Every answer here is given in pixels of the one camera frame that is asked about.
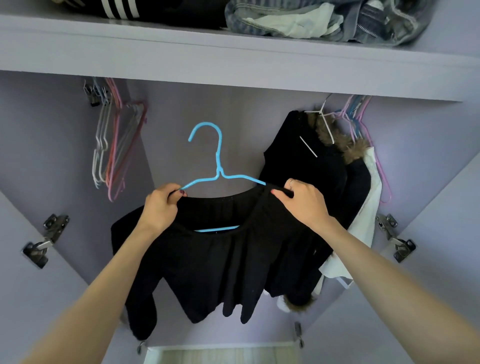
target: brown fur trim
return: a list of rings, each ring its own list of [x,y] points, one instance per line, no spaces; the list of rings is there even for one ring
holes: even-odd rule
[[[285,305],[287,305],[287,307],[291,312],[305,312],[315,302],[314,297],[310,296],[310,299],[306,304],[302,306],[296,306],[288,300],[287,296],[282,296],[282,298],[283,298],[283,302],[285,302]]]
[[[325,120],[332,133],[335,146],[343,153],[343,160],[345,161],[345,164],[350,164],[354,160],[360,159],[365,155],[365,152],[369,147],[369,144],[366,140],[359,139],[353,143],[352,138],[349,135],[345,135],[341,132],[336,124],[336,121],[331,116],[326,116]],[[332,137],[330,136],[330,133],[325,125],[325,120],[320,114],[308,114],[308,124],[315,129],[320,141],[326,146],[331,146]]]

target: white shelf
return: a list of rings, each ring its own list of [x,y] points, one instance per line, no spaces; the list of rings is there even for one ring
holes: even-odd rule
[[[112,21],[0,14],[0,69],[463,101],[480,59]]]

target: jeans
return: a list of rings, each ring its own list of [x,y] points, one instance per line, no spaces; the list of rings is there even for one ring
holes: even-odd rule
[[[330,0],[342,25],[319,39],[333,42],[357,41],[365,44],[396,46],[415,39],[430,23],[436,0],[383,0],[383,9],[365,0]],[[234,33],[284,37],[275,29],[246,20],[266,15],[303,14],[319,7],[324,0],[230,0],[225,7],[227,27]]]

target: wooden floor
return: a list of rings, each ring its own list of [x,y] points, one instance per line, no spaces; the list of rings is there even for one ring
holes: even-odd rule
[[[158,364],[297,364],[293,347],[163,351]]]

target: person's left arm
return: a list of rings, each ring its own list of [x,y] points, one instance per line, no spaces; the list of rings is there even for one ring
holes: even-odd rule
[[[22,364],[102,362],[143,255],[177,214],[177,201],[185,195],[184,191],[178,191],[179,188],[170,183],[147,197],[142,216],[131,235]]]

